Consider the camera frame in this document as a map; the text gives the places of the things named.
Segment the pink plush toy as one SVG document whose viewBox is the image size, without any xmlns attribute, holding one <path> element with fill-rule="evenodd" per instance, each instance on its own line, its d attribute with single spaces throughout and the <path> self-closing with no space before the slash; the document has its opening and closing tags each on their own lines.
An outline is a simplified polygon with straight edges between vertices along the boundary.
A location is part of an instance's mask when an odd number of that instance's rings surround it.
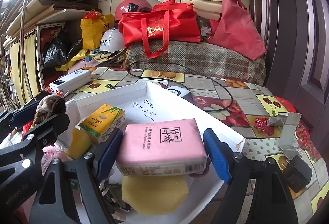
<svg viewBox="0 0 329 224">
<path fill-rule="evenodd" d="M 69 159 L 67 155 L 55 146 L 48 146 L 43 148 L 44 155 L 41 159 L 41 173 L 44 175 L 46 173 L 47 168 L 51 164 L 52 160 L 55 158 L 59 158 L 61 161 L 65 162 Z"/>
</svg>

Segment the white power bank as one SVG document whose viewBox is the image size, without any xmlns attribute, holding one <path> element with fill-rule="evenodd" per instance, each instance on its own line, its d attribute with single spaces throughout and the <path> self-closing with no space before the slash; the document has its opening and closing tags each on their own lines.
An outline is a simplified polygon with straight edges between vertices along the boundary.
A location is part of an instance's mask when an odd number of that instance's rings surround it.
<svg viewBox="0 0 329 224">
<path fill-rule="evenodd" d="M 92 79 L 92 73 L 88 70 L 77 70 L 73 73 L 66 74 L 51 82 L 49 88 L 51 93 L 65 96 L 79 87 L 84 86 Z"/>
</svg>

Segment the metal shelf rack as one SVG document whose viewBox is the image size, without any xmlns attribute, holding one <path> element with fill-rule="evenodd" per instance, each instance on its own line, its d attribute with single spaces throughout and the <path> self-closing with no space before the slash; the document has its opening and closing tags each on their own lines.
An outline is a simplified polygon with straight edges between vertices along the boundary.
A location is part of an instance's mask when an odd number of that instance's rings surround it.
<svg viewBox="0 0 329 224">
<path fill-rule="evenodd" d="M 64 27 L 67 22 L 98 9 L 98 0 L 26 0 L 5 34 L 17 103 L 24 105 L 46 87 L 43 74 L 41 30 Z"/>
</svg>

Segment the red bag beside table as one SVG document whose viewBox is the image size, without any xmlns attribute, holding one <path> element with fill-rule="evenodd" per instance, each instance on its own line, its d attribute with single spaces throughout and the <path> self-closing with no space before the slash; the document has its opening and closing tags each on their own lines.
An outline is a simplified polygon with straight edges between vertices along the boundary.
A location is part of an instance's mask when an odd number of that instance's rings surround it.
<svg viewBox="0 0 329 224">
<path fill-rule="evenodd" d="M 286 99 L 276 96 L 276 99 L 287 109 L 288 112 L 296 113 L 295 107 Z"/>
</svg>

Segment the white helmet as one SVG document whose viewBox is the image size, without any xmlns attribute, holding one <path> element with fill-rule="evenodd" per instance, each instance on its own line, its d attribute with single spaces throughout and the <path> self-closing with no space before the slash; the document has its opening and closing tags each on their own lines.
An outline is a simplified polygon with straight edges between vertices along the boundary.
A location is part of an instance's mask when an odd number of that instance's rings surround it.
<svg viewBox="0 0 329 224">
<path fill-rule="evenodd" d="M 123 34 L 118 29 L 107 30 L 100 42 L 100 50 L 104 52 L 114 53 L 125 49 Z"/>
</svg>

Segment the pale yellow foam block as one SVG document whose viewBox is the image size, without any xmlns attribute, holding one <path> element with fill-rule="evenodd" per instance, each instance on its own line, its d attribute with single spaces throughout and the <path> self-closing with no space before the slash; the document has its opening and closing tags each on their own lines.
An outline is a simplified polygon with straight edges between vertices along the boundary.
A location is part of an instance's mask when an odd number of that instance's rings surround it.
<svg viewBox="0 0 329 224">
<path fill-rule="evenodd" d="M 171 214 L 189 195 L 183 175 L 122 177 L 122 200 L 143 216 Z"/>
</svg>

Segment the fruit pattern tablecloth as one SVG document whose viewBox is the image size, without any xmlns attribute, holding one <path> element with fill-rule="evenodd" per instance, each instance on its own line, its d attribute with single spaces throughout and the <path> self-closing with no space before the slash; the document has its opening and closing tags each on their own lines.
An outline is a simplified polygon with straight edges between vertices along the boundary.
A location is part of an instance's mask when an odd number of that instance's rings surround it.
<svg viewBox="0 0 329 224">
<path fill-rule="evenodd" d="M 264 86 L 233 79 L 207 78 L 190 73 L 175 73 L 152 70 L 130 70 L 120 68 L 90 67 L 92 79 L 86 85 L 63 96 L 66 100 L 79 100 L 114 88 L 128 86 L 145 80 L 160 87 L 186 88 L 197 107 L 209 110 L 210 114 L 245 137 L 243 153 L 246 157 L 262 160 L 273 157 L 285 170 L 287 158 L 278 149 L 281 127 L 265 127 L 271 116 L 287 109 Z M 310 183 L 300 192 L 292 192 L 299 223 L 310 223 L 328 193 L 328 172 L 326 163 L 311 142 L 311 134 L 300 122 L 295 131 L 293 146 L 301 158 L 311 167 Z"/>
</svg>

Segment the yellow tissue pack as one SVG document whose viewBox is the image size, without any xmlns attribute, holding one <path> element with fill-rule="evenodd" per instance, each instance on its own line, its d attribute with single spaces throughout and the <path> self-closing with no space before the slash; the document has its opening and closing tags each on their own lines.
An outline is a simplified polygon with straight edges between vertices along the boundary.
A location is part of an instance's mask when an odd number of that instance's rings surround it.
<svg viewBox="0 0 329 224">
<path fill-rule="evenodd" d="M 99 145 L 105 142 L 115 128 L 119 128 L 125 120 L 125 111 L 108 104 L 103 104 L 85 120 L 79 127 L 86 132 L 92 143 Z"/>
</svg>

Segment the yellow green sponge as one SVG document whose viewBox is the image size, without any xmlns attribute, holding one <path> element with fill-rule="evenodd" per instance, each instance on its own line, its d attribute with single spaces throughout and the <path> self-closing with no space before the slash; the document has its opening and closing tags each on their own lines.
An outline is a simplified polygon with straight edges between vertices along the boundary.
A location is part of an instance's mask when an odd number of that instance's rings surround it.
<svg viewBox="0 0 329 224">
<path fill-rule="evenodd" d="M 84 155 L 84 153 L 90 148 L 92 141 L 87 133 L 84 131 L 73 128 L 72 131 L 72 142 L 68 150 L 65 150 L 64 153 L 67 154 L 70 158 L 78 159 Z"/>
</svg>

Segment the yellow shopping bag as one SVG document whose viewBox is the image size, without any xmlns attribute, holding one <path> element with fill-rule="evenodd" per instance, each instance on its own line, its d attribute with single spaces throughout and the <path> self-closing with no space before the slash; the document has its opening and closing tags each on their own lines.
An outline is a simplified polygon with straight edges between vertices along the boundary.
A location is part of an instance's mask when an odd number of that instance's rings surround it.
<svg viewBox="0 0 329 224">
<path fill-rule="evenodd" d="M 82 47 L 90 51 L 100 47 L 104 33 L 114 27 L 112 14 L 102 15 L 97 10 L 92 10 L 80 20 L 82 31 Z"/>
</svg>

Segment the dark red cloth bag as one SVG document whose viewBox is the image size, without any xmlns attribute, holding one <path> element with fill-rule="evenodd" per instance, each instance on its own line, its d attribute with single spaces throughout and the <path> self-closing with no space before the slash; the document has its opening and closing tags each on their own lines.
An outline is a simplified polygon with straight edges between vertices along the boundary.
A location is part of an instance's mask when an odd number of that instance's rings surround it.
<svg viewBox="0 0 329 224">
<path fill-rule="evenodd" d="M 222 0 L 219 21 L 210 20 L 207 42 L 257 60 L 266 53 L 265 45 L 241 0 Z"/>
</svg>

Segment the red helmet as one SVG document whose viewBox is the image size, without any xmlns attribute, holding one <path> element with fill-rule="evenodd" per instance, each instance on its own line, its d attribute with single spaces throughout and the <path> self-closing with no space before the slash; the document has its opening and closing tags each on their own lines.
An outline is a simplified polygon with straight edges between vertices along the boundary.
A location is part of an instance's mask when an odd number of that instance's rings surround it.
<svg viewBox="0 0 329 224">
<path fill-rule="evenodd" d="M 116 8 L 115 20 L 120 20 L 123 13 L 149 12 L 152 5 L 146 0 L 124 0 Z"/>
</svg>

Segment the white wireless charger puck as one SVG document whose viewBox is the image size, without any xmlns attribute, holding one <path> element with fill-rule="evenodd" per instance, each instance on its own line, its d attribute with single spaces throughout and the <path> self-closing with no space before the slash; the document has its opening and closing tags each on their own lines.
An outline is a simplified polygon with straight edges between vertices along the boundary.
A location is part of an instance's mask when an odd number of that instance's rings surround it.
<svg viewBox="0 0 329 224">
<path fill-rule="evenodd" d="M 191 93 L 188 89 L 179 86 L 170 86 L 167 90 L 185 100 L 191 100 Z"/>
</svg>

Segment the cow print fabric pouch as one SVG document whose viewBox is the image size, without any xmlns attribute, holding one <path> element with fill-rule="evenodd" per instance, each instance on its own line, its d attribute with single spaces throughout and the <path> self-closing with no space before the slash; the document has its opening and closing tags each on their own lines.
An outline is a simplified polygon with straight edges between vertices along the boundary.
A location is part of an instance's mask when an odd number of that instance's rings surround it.
<svg viewBox="0 0 329 224">
<path fill-rule="evenodd" d="M 126 220 L 126 214 L 132 207 L 123 201 L 121 185 L 110 184 L 109 180 L 101 181 L 99 189 L 107 211 L 111 214 L 115 223 L 122 223 Z"/>
</svg>

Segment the black plastic bag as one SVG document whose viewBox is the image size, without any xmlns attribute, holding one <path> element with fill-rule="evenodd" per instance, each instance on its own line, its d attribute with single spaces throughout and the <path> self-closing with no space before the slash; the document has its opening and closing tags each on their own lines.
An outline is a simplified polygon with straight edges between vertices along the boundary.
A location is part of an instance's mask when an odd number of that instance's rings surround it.
<svg viewBox="0 0 329 224">
<path fill-rule="evenodd" d="M 44 68 L 54 68 L 66 64 L 82 49 L 82 40 L 74 43 L 64 37 L 54 38 L 43 53 Z"/>
</svg>

